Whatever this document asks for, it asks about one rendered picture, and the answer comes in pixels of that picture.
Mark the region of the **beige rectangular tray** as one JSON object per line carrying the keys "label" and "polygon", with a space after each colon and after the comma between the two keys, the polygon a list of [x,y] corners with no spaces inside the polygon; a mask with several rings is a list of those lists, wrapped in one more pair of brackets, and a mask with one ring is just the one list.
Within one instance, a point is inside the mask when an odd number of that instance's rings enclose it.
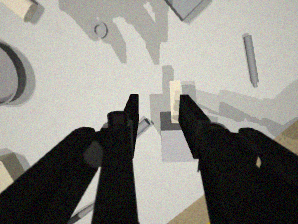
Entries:
{"label": "beige rectangular tray", "polygon": [[24,172],[14,152],[0,156],[0,193]]}

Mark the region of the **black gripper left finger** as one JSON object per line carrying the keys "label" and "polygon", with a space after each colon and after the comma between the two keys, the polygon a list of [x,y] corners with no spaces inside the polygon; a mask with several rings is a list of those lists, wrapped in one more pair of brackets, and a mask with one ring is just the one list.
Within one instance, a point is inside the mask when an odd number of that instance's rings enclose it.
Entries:
{"label": "black gripper left finger", "polygon": [[99,167],[91,224],[140,224],[133,169],[139,94],[107,121],[100,131],[73,130],[3,190],[0,224],[67,224]]}

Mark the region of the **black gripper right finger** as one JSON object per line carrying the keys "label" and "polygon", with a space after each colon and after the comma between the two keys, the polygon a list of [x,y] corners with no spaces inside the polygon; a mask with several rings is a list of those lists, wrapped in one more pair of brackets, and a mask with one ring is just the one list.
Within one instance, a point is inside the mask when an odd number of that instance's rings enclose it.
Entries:
{"label": "black gripper right finger", "polygon": [[199,159],[210,224],[298,224],[298,155],[254,128],[211,122],[189,95],[178,122]]}

